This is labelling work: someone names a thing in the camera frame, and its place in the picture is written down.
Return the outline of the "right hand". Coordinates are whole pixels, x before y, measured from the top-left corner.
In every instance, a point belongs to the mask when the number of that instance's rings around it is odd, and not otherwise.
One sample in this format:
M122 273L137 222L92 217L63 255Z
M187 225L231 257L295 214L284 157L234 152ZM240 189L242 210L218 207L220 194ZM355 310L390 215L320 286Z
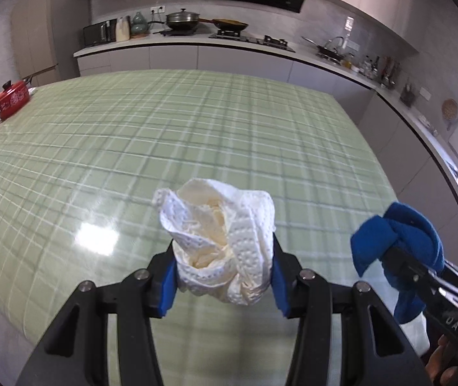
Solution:
M428 363L425 366L426 372L431 381L439 376L440 384L446 386L452 380L453 375L458 371L458 367L444 367L444 352L449 340L442 335L437 342L437 348L430 356Z

